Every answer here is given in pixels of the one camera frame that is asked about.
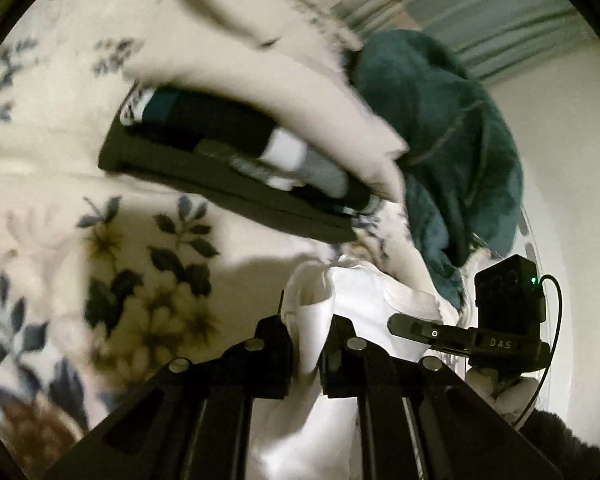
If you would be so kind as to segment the right hand white glove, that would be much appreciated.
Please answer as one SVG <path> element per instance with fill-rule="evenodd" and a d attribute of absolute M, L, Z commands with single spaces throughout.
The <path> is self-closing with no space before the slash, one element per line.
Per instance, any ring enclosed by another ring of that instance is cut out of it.
<path fill-rule="evenodd" d="M 468 370 L 465 382 L 510 424 L 522 415 L 539 385 L 531 377 L 499 380 L 496 370 L 477 367 Z"/>

